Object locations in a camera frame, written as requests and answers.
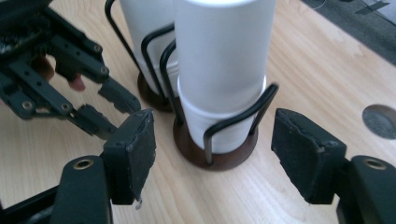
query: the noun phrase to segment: wooden table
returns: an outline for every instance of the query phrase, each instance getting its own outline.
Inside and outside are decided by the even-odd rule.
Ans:
[[[139,96],[137,69],[106,21],[105,0],[57,0],[51,6],[104,47],[111,76]],[[119,2],[113,7],[127,33]],[[267,66],[280,90],[260,125],[259,141],[243,164],[226,172],[194,167],[176,150],[174,115],[154,111],[157,158],[143,190],[143,207],[113,206],[115,223],[337,223],[332,205],[310,205],[290,183],[270,149],[275,110],[300,112],[348,145],[346,157],[369,155],[396,164],[396,142],[363,124],[368,105],[396,108],[396,68],[297,0],[277,1]],[[75,107],[91,104],[120,125],[127,115],[96,92],[50,83]],[[141,102],[143,108],[148,105]],[[103,140],[67,121],[24,121],[0,105],[0,198],[9,207],[58,184],[64,165],[98,155]]]

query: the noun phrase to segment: light wood surface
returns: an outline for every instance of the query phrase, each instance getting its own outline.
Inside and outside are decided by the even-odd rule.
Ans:
[[[105,0],[56,0],[51,6],[104,47],[111,76],[139,97],[137,69],[110,28]],[[113,7],[127,33],[119,2]],[[335,206],[310,205],[271,151],[275,110],[300,112],[348,145],[346,157],[369,155],[396,165],[396,142],[372,134],[361,113],[368,105],[396,108],[396,68],[298,0],[277,1],[267,66],[280,90],[260,125],[258,144],[240,166],[208,172],[180,156],[174,115],[154,111],[157,158],[143,189],[143,207],[113,206],[115,223],[337,223]],[[120,125],[126,115],[87,83],[71,91],[59,76],[50,83],[75,107],[88,103]],[[147,104],[141,101],[143,108]],[[24,121],[0,105],[0,199],[9,207],[58,184],[64,165],[98,155],[104,141],[67,121]]]

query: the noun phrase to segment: wooden base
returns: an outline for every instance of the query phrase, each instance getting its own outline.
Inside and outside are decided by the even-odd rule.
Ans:
[[[209,165],[206,163],[205,151],[191,139],[186,122],[182,125],[174,123],[173,132],[177,149],[184,158],[192,164],[210,171],[230,170],[244,162],[253,152],[259,135],[259,131],[256,130],[253,135],[248,135],[242,146],[236,150],[225,154],[213,154],[213,163]]]
[[[139,89],[140,97],[150,106],[162,112],[172,112],[172,106],[169,102],[151,89],[142,73],[137,78],[137,88]]]

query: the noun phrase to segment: white cylinder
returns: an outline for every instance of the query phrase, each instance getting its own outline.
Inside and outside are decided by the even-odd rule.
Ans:
[[[141,44],[148,34],[174,22],[173,0],[120,0],[120,4],[134,45],[134,56],[148,85],[158,94],[159,91],[142,55]],[[160,72],[160,59],[163,51],[174,39],[175,32],[171,32],[154,39],[148,45],[148,55],[163,90],[165,88]],[[177,93],[178,65],[176,52],[169,58],[167,70],[174,93]]]
[[[260,97],[275,0],[175,0],[178,89],[189,131],[203,148],[205,130]],[[214,136],[213,152],[245,141],[252,118]]]

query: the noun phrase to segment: round wooden coaster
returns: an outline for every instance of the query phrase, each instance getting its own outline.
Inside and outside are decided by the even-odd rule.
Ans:
[[[225,154],[213,154],[213,163],[206,163],[205,151],[199,148],[191,139],[187,123],[182,125],[174,123],[174,139],[180,153],[192,164],[210,171],[230,170],[244,162],[256,146],[259,131],[248,135],[245,142],[236,150]]]
[[[149,87],[142,73],[137,78],[137,88],[139,89],[140,97],[150,106],[162,112],[172,112],[172,106],[169,102],[167,100],[165,101]]]

